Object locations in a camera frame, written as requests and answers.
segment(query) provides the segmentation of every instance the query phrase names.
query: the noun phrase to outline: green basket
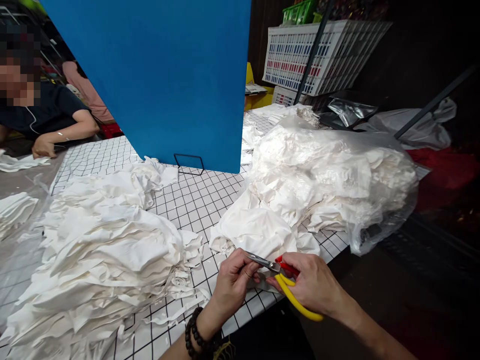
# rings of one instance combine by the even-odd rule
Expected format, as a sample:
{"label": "green basket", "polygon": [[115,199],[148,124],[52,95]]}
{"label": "green basket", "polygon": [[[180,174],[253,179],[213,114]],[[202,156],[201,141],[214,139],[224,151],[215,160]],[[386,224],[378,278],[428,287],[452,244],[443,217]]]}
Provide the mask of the green basket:
{"label": "green basket", "polygon": [[319,23],[322,21],[322,18],[323,18],[323,15],[322,14],[319,14],[318,12],[314,12],[313,13],[313,21],[312,23],[315,24],[315,23]]}
{"label": "green basket", "polygon": [[283,23],[291,25],[310,24],[314,16],[316,0],[305,0],[283,9]]}

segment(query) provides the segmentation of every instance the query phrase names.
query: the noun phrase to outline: bracelet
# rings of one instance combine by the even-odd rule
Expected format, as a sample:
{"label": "bracelet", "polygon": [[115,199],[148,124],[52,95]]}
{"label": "bracelet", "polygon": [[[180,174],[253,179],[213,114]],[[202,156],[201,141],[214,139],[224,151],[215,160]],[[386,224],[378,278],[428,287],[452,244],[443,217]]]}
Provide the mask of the bracelet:
{"label": "bracelet", "polygon": [[214,349],[218,346],[219,340],[221,340],[220,332],[218,332],[218,336],[214,336],[211,341],[205,341],[202,336],[199,334],[199,330],[197,329],[197,318],[199,314],[202,312],[203,308],[201,306],[197,307],[193,314],[191,315],[190,320],[185,327],[185,346],[186,350],[188,351],[188,355],[195,359],[199,353],[195,351],[194,347],[192,346],[192,339],[190,336],[190,331],[193,334],[193,338],[195,339],[198,346],[202,349],[203,352],[213,352]]}
{"label": "bracelet", "polygon": [[199,314],[202,312],[202,310],[203,308],[201,306],[197,307],[193,311],[193,314],[191,315],[191,318],[190,320],[188,320],[188,323],[186,324],[186,327],[185,327],[185,346],[186,346],[186,350],[188,351],[188,355],[192,359],[195,359],[197,355],[199,355],[199,353],[195,351],[192,345],[192,340],[190,338],[190,331],[193,333],[193,338],[195,339],[198,346],[202,348],[202,350],[203,350],[202,345],[205,345],[205,341],[202,339],[202,337],[199,334],[199,330],[197,329],[197,318],[199,317]]}
{"label": "bracelet", "polygon": [[67,141],[70,141],[70,139],[69,139],[68,137],[66,137],[65,135],[63,135],[60,131],[57,131],[56,133],[59,134],[60,136],[65,137],[65,139],[66,139]]}

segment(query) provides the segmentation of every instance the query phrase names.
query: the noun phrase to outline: hand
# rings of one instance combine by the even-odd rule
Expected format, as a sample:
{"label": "hand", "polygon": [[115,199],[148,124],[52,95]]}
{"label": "hand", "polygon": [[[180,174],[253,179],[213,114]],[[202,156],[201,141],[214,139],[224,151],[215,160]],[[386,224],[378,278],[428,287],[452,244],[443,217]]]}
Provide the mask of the hand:
{"label": "hand", "polygon": [[55,144],[49,140],[49,135],[47,133],[36,138],[35,143],[31,148],[31,152],[34,159],[38,159],[40,157],[57,157],[57,155],[55,155]]}
{"label": "hand", "polygon": [[220,264],[216,286],[208,307],[215,310],[215,318],[223,325],[242,306],[250,279],[260,282],[257,270],[261,267],[238,248]]}
{"label": "hand", "polygon": [[[352,320],[358,305],[340,286],[325,261],[313,254],[286,252],[283,262],[300,271],[295,286],[289,287],[291,293],[310,311],[325,314],[340,322]],[[274,277],[266,282],[283,294]]]}

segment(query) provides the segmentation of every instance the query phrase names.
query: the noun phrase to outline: blue partition board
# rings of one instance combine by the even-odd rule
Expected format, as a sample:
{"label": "blue partition board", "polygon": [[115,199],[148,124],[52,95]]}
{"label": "blue partition board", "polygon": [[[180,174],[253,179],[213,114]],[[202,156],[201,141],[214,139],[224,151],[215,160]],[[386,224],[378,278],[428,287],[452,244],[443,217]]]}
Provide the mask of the blue partition board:
{"label": "blue partition board", "polygon": [[41,3],[138,155],[240,171],[250,0]]}

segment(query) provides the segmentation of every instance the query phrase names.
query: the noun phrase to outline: yellow scissor handle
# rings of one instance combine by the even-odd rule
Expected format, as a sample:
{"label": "yellow scissor handle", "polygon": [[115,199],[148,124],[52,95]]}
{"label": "yellow scissor handle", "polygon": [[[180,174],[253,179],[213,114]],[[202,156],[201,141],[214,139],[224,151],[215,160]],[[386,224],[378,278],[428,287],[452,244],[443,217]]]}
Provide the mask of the yellow scissor handle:
{"label": "yellow scissor handle", "polygon": [[288,300],[292,303],[292,305],[297,309],[300,314],[302,314],[304,317],[307,319],[320,322],[324,319],[324,317],[320,314],[317,314],[315,312],[312,312],[310,310],[307,310],[305,307],[302,306],[301,303],[295,298],[295,296],[292,294],[292,292],[289,289],[289,286],[293,287],[295,286],[295,282],[290,280],[288,277],[285,277],[282,273],[279,273],[275,275],[275,279],[280,285],[281,289],[283,290],[283,293],[287,297]]}

